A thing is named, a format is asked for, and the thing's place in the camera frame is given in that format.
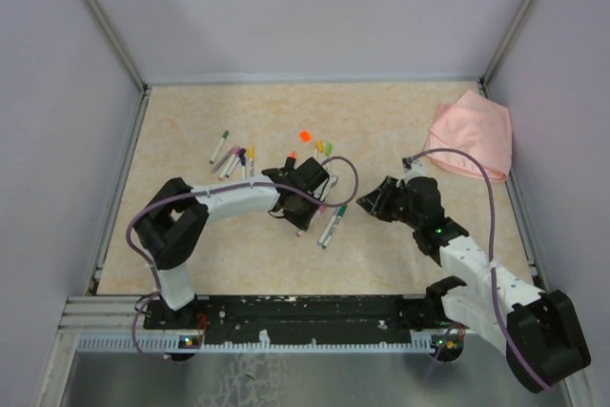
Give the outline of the orange highlighter cap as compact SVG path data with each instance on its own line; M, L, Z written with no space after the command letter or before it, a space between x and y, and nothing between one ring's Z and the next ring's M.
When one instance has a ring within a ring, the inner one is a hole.
M299 133L299 137L303 142L308 142L312 139L312 135L308 131L302 131Z

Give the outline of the lilac cap paint marker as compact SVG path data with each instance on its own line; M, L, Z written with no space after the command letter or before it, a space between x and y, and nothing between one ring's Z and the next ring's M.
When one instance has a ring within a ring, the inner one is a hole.
M321 234L320 238L319 238L319 239L318 239L318 241L317 241L317 245L318 245L318 246L322 246L322 245L323 245L323 242L324 242L324 241L325 241L325 239L327 238L328 233L330 232L331 228L333 227L333 225L334 225L334 223L335 223L335 220L336 220L336 217L337 217L337 214L338 214L338 211L339 211L339 210L340 210L340 209L335 210L335 211L334 211L334 213L332 214L332 216L330 217L330 219L329 219L329 221L328 221L328 223L327 223L326 227L324 228L324 230L323 230L323 232L322 232L322 234Z

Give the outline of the black orange highlighter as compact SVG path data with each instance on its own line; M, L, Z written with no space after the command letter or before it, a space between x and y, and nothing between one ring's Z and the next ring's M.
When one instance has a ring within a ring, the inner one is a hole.
M285 161L285 169L287 171L293 171L296 164L296 151L292 151Z

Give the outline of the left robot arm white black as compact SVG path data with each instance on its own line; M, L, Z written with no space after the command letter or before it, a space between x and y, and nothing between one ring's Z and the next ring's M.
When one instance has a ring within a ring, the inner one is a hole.
M165 317L180 328L197 319L187 260L206 226L264 212L305 232L336 183L337 177L312 157L299 166L289 157L281 168L233 184L191 187L179 177L166 182L131 224L152 261Z

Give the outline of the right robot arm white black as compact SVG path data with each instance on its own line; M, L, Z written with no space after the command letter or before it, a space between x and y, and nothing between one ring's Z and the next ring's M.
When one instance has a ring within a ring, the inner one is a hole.
M545 292L491 260L446 216L434 178L388 176L357 203L378 220L409 226L420 251L449 272L426 290L427 318L439 327L455 321L474 331L505 356L527 390L539 393L590 365L568 295Z

